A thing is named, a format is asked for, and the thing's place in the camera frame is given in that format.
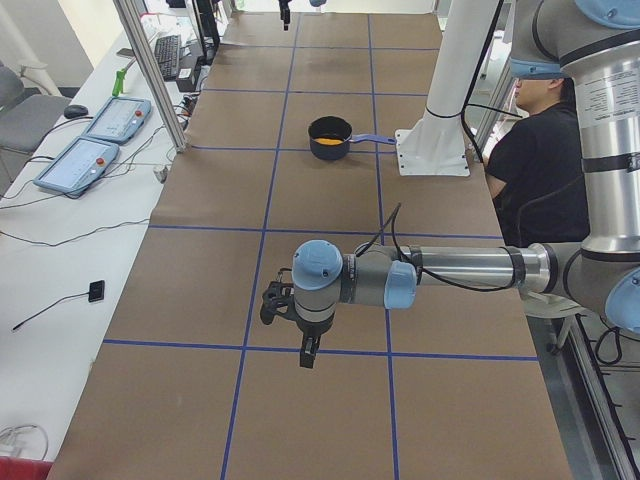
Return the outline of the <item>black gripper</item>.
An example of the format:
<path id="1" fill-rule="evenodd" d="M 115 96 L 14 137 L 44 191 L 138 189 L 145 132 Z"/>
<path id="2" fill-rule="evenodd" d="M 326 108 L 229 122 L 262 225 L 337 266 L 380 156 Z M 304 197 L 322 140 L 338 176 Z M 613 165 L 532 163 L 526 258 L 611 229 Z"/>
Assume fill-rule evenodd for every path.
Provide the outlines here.
<path id="1" fill-rule="evenodd" d="M 320 346 L 321 336 L 332 327 L 332 318 L 329 317 L 321 322 L 298 320 L 296 325 L 302 332 L 299 366 L 302 368 L 313 368 Z"/>
<path id="2" fill-rule="evenodd" d="M 282 21 L 284 31 L 288 31 L 291 24 L 291 10 L 289 3 L 290 0 L 278 0 L 280 20 Z"/>

